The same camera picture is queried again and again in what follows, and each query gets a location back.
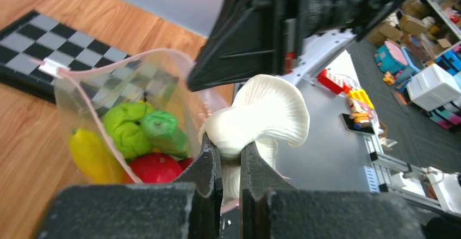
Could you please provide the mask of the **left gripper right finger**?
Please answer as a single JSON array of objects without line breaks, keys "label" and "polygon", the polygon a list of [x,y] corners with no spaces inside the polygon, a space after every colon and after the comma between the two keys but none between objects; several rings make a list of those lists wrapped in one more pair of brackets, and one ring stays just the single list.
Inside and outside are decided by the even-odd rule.
[{"label": "left gripper right finger", "polygon": [[241,152],[241,238],[423,238],[414,211],[390,193],[298,190],[251,143]]}]

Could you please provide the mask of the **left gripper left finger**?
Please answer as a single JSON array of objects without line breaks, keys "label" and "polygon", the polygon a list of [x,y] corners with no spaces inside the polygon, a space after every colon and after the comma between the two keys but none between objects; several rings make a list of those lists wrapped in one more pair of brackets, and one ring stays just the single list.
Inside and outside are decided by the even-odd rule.
[{"label": "left gripper left finger", "polygon": [[223,184],[207,135],[201,152],[167,184],[75,185],[47,204],[35,238],[218,238]]}]

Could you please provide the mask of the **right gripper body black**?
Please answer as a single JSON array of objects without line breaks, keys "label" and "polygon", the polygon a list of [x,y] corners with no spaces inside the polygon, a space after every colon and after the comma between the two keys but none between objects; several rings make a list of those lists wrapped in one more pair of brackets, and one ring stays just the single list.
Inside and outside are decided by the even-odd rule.
[{"label": "right gripper body black", "polygon": [[404,0],[298,0],[298,29],[302,37],[332,29],[351,30],[358,38],[389,16]]}]

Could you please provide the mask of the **dark red pomegranate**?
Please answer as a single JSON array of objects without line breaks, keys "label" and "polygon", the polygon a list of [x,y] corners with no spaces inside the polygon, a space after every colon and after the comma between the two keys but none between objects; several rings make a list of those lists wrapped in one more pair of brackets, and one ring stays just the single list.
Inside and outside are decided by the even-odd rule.
[{"label": "dark red pomegranate", "polygon": [[176,160],[164,153],[148,153],[128,165],[143,183],[170,183],[193,162],[193,158]]}]

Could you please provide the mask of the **white oyster mushroom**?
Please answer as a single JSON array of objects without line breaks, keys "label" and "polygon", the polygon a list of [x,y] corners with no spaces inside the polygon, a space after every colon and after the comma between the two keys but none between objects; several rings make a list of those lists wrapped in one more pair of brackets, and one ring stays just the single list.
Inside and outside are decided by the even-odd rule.
[{"label": "white oyster mushroom", "polygon": [[232,105],[210,115],[198,133],[200,140],[207,134],[219,149],[224,199],[234,206],[239,198],[244,147],[255,143],[262,159],[274,168],[278,141],[299,147],[305,143],[309,127],[309,112],[295,85],[266,74],[249,79]]}]

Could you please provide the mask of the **green cucumber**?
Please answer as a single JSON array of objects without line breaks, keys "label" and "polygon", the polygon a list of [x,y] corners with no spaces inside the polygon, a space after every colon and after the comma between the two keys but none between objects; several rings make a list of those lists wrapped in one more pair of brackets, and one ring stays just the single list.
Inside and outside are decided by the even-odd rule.
[{"label": "green cucumber", "polygon": [[167,111],[156,110],[146,114],[141,119],[140,126],[154,148],[178,159],[190,156],[189,139],[174,115]]}]

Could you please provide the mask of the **clear zip top bag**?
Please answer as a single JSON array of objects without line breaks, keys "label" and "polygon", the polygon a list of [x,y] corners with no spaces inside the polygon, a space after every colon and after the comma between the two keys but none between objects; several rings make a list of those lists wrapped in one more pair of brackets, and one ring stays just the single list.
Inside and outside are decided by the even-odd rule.
[{"label": "clear zip top bag", "polygon": [[72,159],[90,183],[169,183],[199,155],[199,127],[228,103],[215,89],[188,90],[193,64],[166,48],[86,71],[39,63],[53,78]]}]

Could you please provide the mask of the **green vegetable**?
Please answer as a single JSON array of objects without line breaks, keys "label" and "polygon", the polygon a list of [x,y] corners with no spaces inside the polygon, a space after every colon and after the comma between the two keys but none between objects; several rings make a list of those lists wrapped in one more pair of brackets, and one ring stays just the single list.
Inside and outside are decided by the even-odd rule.
[{"label": "green vegetable", "polygon": [[140,122],[154,108],[146,103],[121,103],[111,108],[102,122],[117,150],[125,159],[149,153],[153,146],[143,132]]}]

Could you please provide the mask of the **yellow banana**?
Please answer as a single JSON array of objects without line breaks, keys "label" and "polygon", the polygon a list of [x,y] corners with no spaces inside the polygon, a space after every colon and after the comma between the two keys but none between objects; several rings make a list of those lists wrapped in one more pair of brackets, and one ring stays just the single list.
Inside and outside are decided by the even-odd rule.
[{"label": "yellow banana", "polygon": [[92,184],[118,184],[124,169],[112,152],[92,131],[77,128],[68,140],[68,148],[76,166]]}]

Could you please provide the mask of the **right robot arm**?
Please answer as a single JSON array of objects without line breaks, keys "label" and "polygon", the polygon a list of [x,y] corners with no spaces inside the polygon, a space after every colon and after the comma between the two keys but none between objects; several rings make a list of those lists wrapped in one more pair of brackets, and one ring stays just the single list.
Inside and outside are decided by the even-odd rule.
[{"label": "right robot arm", "polygon": [[315,76],[405,0],[224,0],[187,77],[191,91],[257,74]]}]

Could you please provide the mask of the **blue pink toy tub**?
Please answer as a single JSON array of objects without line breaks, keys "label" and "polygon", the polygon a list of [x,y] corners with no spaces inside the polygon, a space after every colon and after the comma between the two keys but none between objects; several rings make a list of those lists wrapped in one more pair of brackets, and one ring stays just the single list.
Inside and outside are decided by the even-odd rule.
[{"label": "blue pink toy tub", "polygon": [[378,48],[374,54],[374,58],[379,70],[383,73],[390,72],[396,74],[408,66],[408,62],[400,46],[391,40],[386,40],[384,44]]}]

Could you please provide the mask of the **red toy block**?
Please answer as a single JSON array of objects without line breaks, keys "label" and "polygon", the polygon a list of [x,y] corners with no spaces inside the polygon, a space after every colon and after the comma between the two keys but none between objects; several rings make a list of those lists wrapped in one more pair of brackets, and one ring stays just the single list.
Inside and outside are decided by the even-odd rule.
[{"label": "red toy block", "polygon": [[348,94],[351,90],[341,78],[339,78],[336,74],[331,73],[330,70],[323,69],[316,78],[320,84],[336,95],[341,93]]}]

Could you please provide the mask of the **yellow toy figure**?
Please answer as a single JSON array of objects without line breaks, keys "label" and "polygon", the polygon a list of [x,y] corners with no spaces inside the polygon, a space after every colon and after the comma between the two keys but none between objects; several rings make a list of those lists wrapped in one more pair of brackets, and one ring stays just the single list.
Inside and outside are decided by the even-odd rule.
[{"label": "yellow toy figure", "polygon": [[365,90],[352,90],[348,94],[353,129],[361,130],[372,126],[374,105]]}]

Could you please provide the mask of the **white storage box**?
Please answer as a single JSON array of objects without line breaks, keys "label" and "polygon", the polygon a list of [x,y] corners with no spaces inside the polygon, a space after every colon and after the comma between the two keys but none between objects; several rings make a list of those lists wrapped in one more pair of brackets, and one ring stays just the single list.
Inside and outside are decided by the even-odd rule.
[{"label": "white storage box", "polygon": [[426,111],[432,111],[460,97],[454,77],[437,64],[414,75],[407,85],[410,101]]}]

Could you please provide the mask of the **aluminium frame base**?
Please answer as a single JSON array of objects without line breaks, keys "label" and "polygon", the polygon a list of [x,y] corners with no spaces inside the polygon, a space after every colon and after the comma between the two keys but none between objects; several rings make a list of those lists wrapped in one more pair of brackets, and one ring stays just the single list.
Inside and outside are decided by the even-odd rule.
[{"label": "aluminium frame base", "polygon": [[420,209],[460,218],[459,173],[421,168],[386,155],[377,135],[366,135],[364,141],[374,170],[372,192],[393,193]]}]

